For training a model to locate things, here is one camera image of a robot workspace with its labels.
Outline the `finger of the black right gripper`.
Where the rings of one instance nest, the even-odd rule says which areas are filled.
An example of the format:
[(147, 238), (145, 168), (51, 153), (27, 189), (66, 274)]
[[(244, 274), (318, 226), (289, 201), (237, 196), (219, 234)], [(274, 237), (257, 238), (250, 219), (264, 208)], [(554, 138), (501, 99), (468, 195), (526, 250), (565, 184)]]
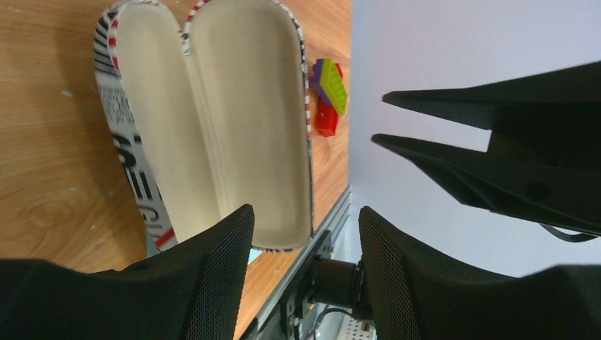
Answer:
[(488, 152), (600, 170), (600, 63), (459, 89), (392, 91), (384, 103), (491, 132)]
[(375, 134), (464, 205), (600, 234), (600, 174), (562, 169), (436, 142)]

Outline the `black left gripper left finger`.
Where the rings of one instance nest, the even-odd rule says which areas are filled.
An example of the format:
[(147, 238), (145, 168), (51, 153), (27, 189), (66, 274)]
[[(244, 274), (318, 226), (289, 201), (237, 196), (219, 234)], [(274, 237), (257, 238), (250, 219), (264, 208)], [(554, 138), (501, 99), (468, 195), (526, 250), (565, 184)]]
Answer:
[(1, 261), (2, 339), (232, 339), (254, 211), (122, 271)]

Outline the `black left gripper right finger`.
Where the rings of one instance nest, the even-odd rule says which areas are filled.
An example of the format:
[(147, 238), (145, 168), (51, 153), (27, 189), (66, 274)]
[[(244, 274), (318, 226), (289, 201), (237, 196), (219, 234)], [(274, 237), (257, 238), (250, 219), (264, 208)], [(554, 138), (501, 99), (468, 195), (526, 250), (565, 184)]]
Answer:
[(359, 213), (380, 339), (599, 339), (600, 267), (557, 265), (515, 278), (454, 259), (369, 207)]

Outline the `flag print glasses case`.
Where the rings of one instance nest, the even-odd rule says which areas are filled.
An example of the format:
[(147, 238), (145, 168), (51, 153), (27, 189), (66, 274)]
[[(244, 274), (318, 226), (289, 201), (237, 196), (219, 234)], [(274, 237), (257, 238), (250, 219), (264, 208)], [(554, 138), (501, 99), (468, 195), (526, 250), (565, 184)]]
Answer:
[(252, 246), (313, 237), (308, 66), (280, 1), (199, 1), (183, 23), (159, 1), (120, 1), (94, 33), (102, 106), (155, 248), (250, 204)]

